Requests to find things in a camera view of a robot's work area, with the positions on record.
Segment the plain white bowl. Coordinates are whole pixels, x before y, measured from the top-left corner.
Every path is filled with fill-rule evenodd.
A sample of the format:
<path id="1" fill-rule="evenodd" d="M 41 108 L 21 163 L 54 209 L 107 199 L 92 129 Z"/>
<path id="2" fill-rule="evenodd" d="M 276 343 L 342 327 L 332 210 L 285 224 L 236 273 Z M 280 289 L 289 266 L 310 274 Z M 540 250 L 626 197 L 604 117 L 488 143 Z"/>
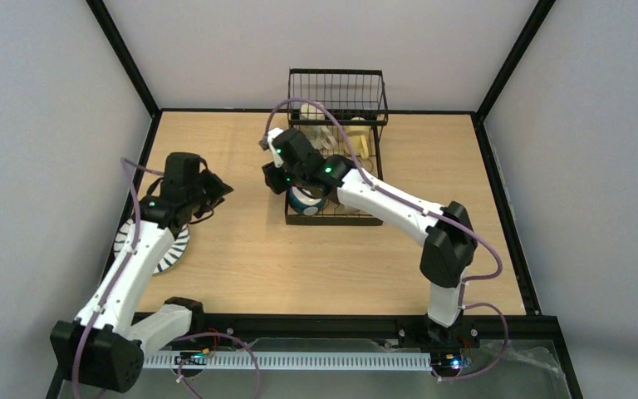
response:
<path id="1" fill-rule="evenodd" d="M 340 204 L 336 207 L 335 212 L 337 214 L 348 214 L 348 215 L 352 215 L 352 214 L 358 214 L 360 212 L 359 209 L 346 205 L 346 204 Z"/>

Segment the white bowl with dark rim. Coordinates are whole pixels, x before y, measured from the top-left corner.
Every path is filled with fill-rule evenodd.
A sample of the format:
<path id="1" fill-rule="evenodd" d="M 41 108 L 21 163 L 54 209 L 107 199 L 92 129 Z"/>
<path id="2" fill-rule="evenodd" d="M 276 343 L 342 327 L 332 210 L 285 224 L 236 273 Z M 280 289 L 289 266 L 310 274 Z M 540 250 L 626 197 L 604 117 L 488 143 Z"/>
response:
<path id="1" fill-rule="evenodd" d="M 292 187 L 288 192 L 289 207 L 297 214 L 313 216 L 326 207 L 326 200 L 317 199 L 305 194 L 298 187 Z"/>

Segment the yellow ceramic mug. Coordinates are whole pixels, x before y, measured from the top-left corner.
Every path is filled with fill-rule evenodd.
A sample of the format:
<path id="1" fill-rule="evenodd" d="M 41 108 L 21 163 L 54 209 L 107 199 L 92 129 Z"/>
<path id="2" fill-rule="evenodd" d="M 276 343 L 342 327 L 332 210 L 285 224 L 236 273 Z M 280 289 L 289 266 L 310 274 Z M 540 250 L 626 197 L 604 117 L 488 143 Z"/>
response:
<path id="1" fill-rule="evenodd" d="M 349 154 L 348 145 L 351 145 L 358 157 L 369 159 L 371 128 L 369 126 L 348 125 L 344 126 L 343 129 L 348 140 L 343 140 L 341 144 L 342 151 Z"/>

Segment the seashell pattern ceramic mug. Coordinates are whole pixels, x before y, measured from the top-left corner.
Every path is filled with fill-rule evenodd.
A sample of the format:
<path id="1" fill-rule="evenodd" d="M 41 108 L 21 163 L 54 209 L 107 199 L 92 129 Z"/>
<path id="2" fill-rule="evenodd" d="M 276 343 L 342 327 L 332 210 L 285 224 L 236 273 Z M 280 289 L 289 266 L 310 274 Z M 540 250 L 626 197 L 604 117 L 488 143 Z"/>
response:
<path id="1" fill-rule="evenodd" d="M 323 111 L 312 104 L 302 103 L 300 107 L 300 121 L 324 121 Z M 327 125 L 300 125 L 312 146 L 317 150 L 334 150 L 337 147 L 336 137 Z"/>

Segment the black wire dish rack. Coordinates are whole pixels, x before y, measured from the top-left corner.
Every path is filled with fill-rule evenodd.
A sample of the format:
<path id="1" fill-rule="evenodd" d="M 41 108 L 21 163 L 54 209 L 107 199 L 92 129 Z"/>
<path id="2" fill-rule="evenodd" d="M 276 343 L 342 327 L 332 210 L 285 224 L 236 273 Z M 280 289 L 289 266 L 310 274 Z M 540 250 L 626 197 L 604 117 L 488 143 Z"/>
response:
<path id="1" fill-rule="evenodd" d="M 289 71 L 289 97 L 304 98 L 321 104 L 338 122 L 344 126 L 359 125 L 371 128 L 370 158 L 357 156 L 366 172 L 382 178 L 380 139 L 383 127 L 388 122 L 388 105 L 385 82 L 380 70 L 292 68 Z M 318 150 L 323 156 L 350 156 L 341 149 L 345 139 L 338 127 L 326 117 L 324 121 L 300 121 L 302 103 L 287 107 L 287 120 L 292 128 L 300 130 L 300 125 L 327 125 L 337 140 L 334 150 Z M 335 204 L 326 201 L 326 207 L 318 214 L 306 216 L 297 214 L 289 207 L 286 193 L 285 220 L 291 225 L 318 226 L 380 226 L 382 221 L 375 216 L 360 211 L 358 214 L 337 214 Z"/>

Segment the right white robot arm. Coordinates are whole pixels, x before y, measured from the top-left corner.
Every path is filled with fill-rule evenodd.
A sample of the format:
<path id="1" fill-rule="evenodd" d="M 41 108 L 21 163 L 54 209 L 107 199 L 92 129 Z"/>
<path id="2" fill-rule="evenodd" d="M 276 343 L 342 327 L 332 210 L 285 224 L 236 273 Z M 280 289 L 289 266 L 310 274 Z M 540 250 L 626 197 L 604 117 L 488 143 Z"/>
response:
<path id="1" fill-rule="evenodd" d="M 260 145 L 272 155 L 263 173 L 274 193 L 296 188 L 312 199 L 358 209 L 395 226 L 420 245 L 420 271 L 431 284 L 426 315 L 442 328 L 456 323 L 463 312 L 465 271 L 478 247 L 462 205 L 419 199 L 343 155 L 325 157 L 295 129 L 271 129 Z"/>

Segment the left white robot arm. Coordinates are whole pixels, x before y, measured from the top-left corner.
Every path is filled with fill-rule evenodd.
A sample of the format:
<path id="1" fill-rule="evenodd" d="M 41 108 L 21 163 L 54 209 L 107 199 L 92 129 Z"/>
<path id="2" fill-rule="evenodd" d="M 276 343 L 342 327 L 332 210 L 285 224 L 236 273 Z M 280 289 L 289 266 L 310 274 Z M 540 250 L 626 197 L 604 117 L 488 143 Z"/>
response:
<path id="1" fill-rule="evenodd" d="M 169 154 L 159 177 L 144 198 L 130 187 L 134 218 L 120 252 L 74 319 L 51 331 L 58 367 L 75 398 L 82 385 L 101 393 L 129 391 L 150 354 L 204 330 L 204 306 L 189 298 L 169 298 L 155 313 L 134 318 L 154 271 L 184 229 L 213 213 L 233 189 L 204 158 L 188 152 Z"/>

